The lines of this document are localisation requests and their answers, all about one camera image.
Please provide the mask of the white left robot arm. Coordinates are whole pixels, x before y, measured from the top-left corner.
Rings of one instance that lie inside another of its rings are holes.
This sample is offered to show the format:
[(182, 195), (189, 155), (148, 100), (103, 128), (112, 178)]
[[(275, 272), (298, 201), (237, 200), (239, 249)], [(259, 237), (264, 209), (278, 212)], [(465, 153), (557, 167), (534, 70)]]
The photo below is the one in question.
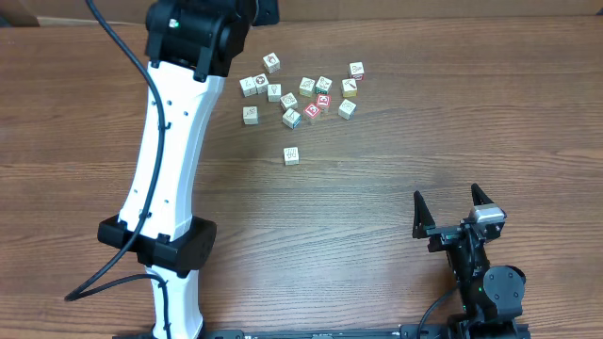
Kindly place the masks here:
[(152, 282), (151, 338), (201, 338), (199, 276), (214, 222), (192, 214), (204, 132), (232, 60), (253, 26), (278, 24), (276, 0), (156, 1), (146, 15), (147, 116), (135, 176), (118, 215), (97, 238), (132, 251)]

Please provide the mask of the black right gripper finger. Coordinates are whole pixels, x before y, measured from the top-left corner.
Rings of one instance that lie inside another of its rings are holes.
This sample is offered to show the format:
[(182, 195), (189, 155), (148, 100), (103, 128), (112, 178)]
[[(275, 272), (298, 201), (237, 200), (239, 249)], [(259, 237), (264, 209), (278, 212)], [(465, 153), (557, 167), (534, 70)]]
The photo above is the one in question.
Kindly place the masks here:
[(474, 206), (493, 203), (493, 201), (484, 193), (477, 183), (471, 185), (471, 194)]
[(414, 231), (428, 231), (436, 227), (432, 214), (418, 190), (414, 192), (414, 208)]

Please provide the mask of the giraffe picture block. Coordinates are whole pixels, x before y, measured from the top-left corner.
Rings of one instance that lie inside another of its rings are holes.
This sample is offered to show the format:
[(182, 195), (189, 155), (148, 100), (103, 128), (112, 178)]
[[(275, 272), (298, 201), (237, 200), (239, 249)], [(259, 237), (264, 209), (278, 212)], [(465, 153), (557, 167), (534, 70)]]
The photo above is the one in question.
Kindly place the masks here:
[(257, 87), (252, 76), (241, 79), (239, 85), (244, 97), (249, 97), (257, 93)]

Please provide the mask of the hammer picture yellow block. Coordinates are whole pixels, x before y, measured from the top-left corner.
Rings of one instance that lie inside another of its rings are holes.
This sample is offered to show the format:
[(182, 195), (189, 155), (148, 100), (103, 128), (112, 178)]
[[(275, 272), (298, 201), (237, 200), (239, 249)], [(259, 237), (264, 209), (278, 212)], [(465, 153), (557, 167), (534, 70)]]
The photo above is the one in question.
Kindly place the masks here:
[(358, 91), (356, 80), (354, 78), (343, 79), (341, 89), (344, 98), (355, 97)]

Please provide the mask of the line drawing wooden block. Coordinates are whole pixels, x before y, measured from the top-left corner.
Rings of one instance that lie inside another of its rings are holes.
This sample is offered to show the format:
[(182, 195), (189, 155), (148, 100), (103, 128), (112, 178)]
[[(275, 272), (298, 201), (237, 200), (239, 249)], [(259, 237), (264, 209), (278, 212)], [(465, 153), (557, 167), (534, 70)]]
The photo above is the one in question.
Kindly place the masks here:
[(297, 147), (284, 148), (284, 161), (287, 166), (299, 165), (299, 149)]

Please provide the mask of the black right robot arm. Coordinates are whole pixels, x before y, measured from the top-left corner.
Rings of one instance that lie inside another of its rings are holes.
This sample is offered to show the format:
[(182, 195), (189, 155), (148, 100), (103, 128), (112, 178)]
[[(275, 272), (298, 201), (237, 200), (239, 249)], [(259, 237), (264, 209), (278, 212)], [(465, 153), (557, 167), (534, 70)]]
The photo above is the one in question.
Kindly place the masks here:
[[(507, 218), (479, 187), (471, 186), (473, 207), (457, 226), (439, 227), (420, 192), (414, 193), (412, 237), (427, 238), (428, 251), (447, 254), (456, 286), (435, 301), (416, 327), (417, 338), (527, 339), (529, 327), (516, 322), (523, 314), (527, 278), (516, 266), (492, 266), (485, 245), (500, 237)], [(425, 327), (432, 311), (454, 293), (463, 305), (439, 330)]]

